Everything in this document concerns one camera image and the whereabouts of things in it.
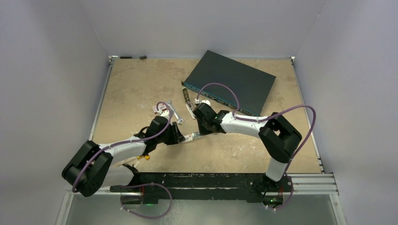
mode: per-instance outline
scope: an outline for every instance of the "tan table surface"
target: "tan table surface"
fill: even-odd
[[[238,60],[276,76],[261,115],[270,115],[302,104],[293,66],[289,60]],[[171,99],[185,120],[179,129],[183,135],[198,131],[189,115],[182,94],[181,81],[191,73],[199,59],[117,59],[112,69],[99,113],[93,140],[112,143],[130,138],[148,126],[154,118],[152,106]],[[196,93],[188,91],[193,102]],[[211,101],[218,112],[229,108]],[[304,109],[285,114],[286,119],[304,137],[308,122]],[[142,172],[262,173],[270,160],[260,139],[241,134],[212,134],[193,142],[159,144],[150,154],[134,161]],[[312,139],[294,158],[289,173],[320,173]]]

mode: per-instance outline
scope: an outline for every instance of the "purple cable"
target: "purple cable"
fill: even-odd
[[[285,169],[285,173],[284,173],[284,174],[287,176],[286,171],[287,171],[287,169],[289,168],[289,166],[290,166],[290,164],[291,164],[291,161],[292,161],[293,158],[297,155],[297,153],[301,150],[301,148],[304,146],[304,144],[307,142],[308,138],[310,137],[310,135],[311,135],[311,133],[312,133],[312,130],[314,129],[315,120],[316,120],[316,111],[315,111],[315,109],[314,109],[312,106],[309,106],[309,105],[296,105],[296,106],[293,106],[293,107],[291,107],[291,108],[289,108],[289,109],[283,110],[282,112],[277,113],[277,114],[275,114],[275,115],[273,115],[273,116],[268,116],[267,118],[262,119],[262,120],[258,120],[258,121],[255,120],[255,119],[241,118],[241,117],[238,117],[238,116],[235,115],[235,112],[238,111],[238,110],[240,109],[240,105],[239,105],[239,101],[238,101],[238,99],[237,99],[237,96],[235,95],[235,93],[234,93],[229,87],[227,87],[226,85],[224,85],[224,84],[222,84],[222,83],[208,83],[208,84],[206,84],[205,86],[203,86],[202,89],[200,89],[200,91],[198,92],[198,95],[196,96],[196,99],[199,99],[199,96],[200,96],[200,94],[202,93],[202,91],[203,91],[207,86],[210,86],[210,85],[219,85],[219,86],[223,86],[223,87],[225,87],[226,89],[228,89],[228,90],[231,92],[231,94],[232,94],[232,95],[234,96],[234,98],[235,98],[235,101],[237,102],[237,108],[234,109],[234,110],[232,111],[232,116],[233,116],[235,119],[237,119],[237,120],[250,121],[250,122],[264,122],[264,121],[267,121],[267,120],[272,120],[272,119],[274,119],[274,118],[276,118],[276,117],[278,117],[278,116],[280,116],[280,115],[282,115],[282,114],[285,114],[285,113],[287,113],[287,112],[290,112],[290,111],[292,111],[292,110],[294,110],[294,109],[298,109],[298,108],[301,108],[301,107],[306,107],[306,108],[311,109],[311,111],[312,111],[312,113],[313,113],[313,119],[312,119],[312,122],[311,122],[310,129],[309,129],[309,131],[308,131],[306,137],[304,138],[303,142],[301,142],[301,144],[299,145],[299,147],[297,148],[297,150],[296,150],[296,151],[293,153],[293,155],[291,156],[291,158],[290,158],[290,160],[289,160],[289,163],[288,163],[287,166],[286,166],[286,169]],[[290,176],[288,176],[288,177],[289,177],[290,183],[291,183],[291,192],[290,192],[290,195],[289,195],[288,199],[286,200],[286,202],[285,202],[282,206],[278,207],[278,210],[281,209],[281,208],[283,208],[283,207],[290,201],[290,199],[291,199],[291,197],[292,197],[292,195],[293,195],[293,191],[294,191],[294,189],[293,189],[293,181],[291,180],[291,177],[290,177]]]
[[[136,215],[136,216],[139,216],[139,217],[145,218],[145,219],[159,219],[159,218],[162,218],[163,216],[165,216],[166,214],[168,214],[168,212],[170,212],[171,204],[172,204],[172,200],[173,200],[173,199],[171,198],[171,193],[170,193],[170,191],[169,191],[165,186],[163,186],[163,185],[161,185],[161,184],[150,183],[150,184],[140,184],[140,185],[135,185],[135,186],[124,186],[123,188],[130,189],[130,188],[137,188],[137,187],[139,188],[139,187],[146,187],[146,186],[153,186],[153,185],[165,189],[166,192],[167,192],[167,194],[168,194],[168,196],[170,197],[170,204],[168,205],[167,210],[166,210],[163,214],[161,214],[161,215],[159,215],[159,216],[155,216],[155,217],[144,216],[144,215],[142,215],[142,214],[139,214],[139,213],[136,213],[136,212],[134,212],[134,211],[131,211],[130,209],[127,209],[127,208],[123,205],[122,198],[120,198],[120,204],[122,205],[122,209],[126,210],[127,212],[129,212],[129,213],[131,213],[131,214],[134,214],[134,215]]]
[[[156,138],[156,137],[159,136],[161,133],[163,133],[163,132],[167,129],[167,127],[169,126],[169,124],[170,124],[170,122],[171,122],[171,118],[173,117],[173,113],[174,113],[174,112],[173,112],[173,110],[171,110],[170,107],[169,107],[166,103],[164,103],[164,102],[158,102],[158,104],[156,104],[157,110],[159,110],[159,104],[164,104],[164,105],[167,107],[167,109],[168,109],[168,111],[169,111],[169,113],[170,113],[170,115],[169,115],[169,117],[168,117],[168,123],[166,124],[166,126],[165,126],[159,133],[157,133],[157,134],[155,134],[155,135],[153,135],[153,136],[150,136],[150,137],[143,138],[143,139],[136,139],[136,140],[132,140],[132,141],[126,140],[126,141],[116,142],[116,143],[111,144],[110,147],[113,148],[113,147],[118,146],[118,145],[121,145],[121,144],[127,144],[127,143],[132,143],[132,142],[144,142],[144,141],[150,140],[150,139],[152,139],[152,138]],[[82,178],[83,173],[87,170],[87,168],[88,168],[89,165],[91,164],[91,162],[93,162],[102,152],[104,152],[104,151],[106,151],[106,150],[108,150],[108,149],[109,149],[109,146],[100,149],[97,153],[95,153],[95,154],[90,158],[90,160],[87,161],[86,165],[84,165],[83,169],[80,171],[79,175],[76,177],[76,180],[75,180],[75,182],[74,182],[73,185],[72,185],[72,192],[73,192],[73,193],[76,193],[76,192],[77,192],[77,184],[78,184],[79,180]]]

